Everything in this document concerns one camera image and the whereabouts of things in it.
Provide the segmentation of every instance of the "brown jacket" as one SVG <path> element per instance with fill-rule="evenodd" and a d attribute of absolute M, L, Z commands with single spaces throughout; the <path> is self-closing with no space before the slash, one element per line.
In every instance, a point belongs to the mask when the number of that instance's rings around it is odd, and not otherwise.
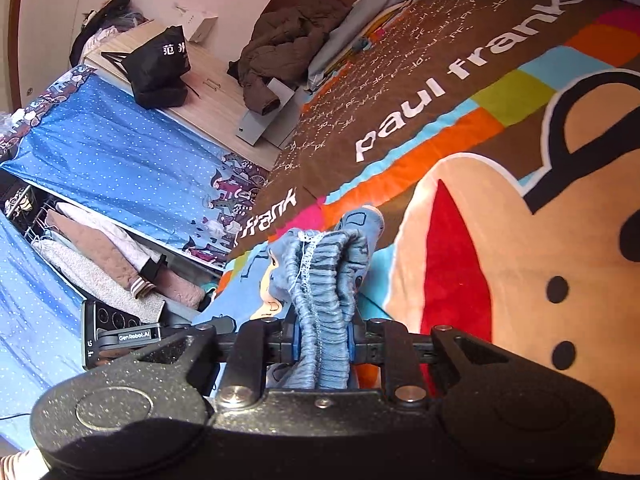
<path fill-rule="evenodd" d="M 263 78 L 297 83 L 349 10 L 338 0 L 315 0 L 260 16 L 238 61 L 247 108 L 260 115 L 278 108 L 280 101 Z"/>

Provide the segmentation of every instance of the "blue polka dot fabric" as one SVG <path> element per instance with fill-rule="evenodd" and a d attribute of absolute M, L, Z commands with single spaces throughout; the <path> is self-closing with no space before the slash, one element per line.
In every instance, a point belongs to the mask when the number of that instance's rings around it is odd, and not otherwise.
<path fill-rule="evenodd" d="M 29 413 L 44 391 L 82 373 L 81 302 L 0 214 L 0 418 Z M 0 420 L 0 434 L 34 446 L 28 416 Z"/>
<path fill-rule="evenodd" d="M 96 75 L 0 166 L 214 267 L 266 176 Z"/>

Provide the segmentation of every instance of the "metal screw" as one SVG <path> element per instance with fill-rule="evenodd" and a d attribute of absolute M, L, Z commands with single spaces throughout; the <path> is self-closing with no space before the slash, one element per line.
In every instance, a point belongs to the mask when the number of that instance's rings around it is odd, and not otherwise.
<path fill-rule="evenodd" d="M 427 392 L 420 386 L 400 386 L 395 391 L 395 395 L 404 402 L 418 402 L 427 396 Z"/>
<path fill-rule="evenodd" d="M 227 386 L 220 390 L 216 400 L 226 408 L 244 408 L 252 403 L 253 394 L 246 386 Z"/>
<path fill-rule="evenodd" d="M 316 402 L 314 402 L 314 404 L 316 405 L 316 408 L 324 410 L 325 408 L 332 406 L 334 402 L 331 399 L 327 399 L 326 397 L 321 397 L 320 399 L 316 399 Z"/>

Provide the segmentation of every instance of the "orange square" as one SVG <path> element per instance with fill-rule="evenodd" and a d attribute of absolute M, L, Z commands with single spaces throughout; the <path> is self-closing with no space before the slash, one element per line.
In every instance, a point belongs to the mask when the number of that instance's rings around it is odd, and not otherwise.
<path fill-rule="evenodd" d="M 640 54 L 640 36 L 609 25 L 588 25 L 565 45 L 613 66 Z"/>

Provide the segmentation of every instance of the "black bag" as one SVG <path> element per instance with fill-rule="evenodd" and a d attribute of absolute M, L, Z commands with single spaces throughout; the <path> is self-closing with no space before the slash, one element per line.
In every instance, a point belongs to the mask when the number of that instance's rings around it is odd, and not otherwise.
<path fill-rule="evenodd" d="M 180 76 L 191 69 L 182 27 L 169 27 L 130 54 L 103 52 L 131 83 L 136 102 L 150 108 L 182 106 L 187 85 Z"/>

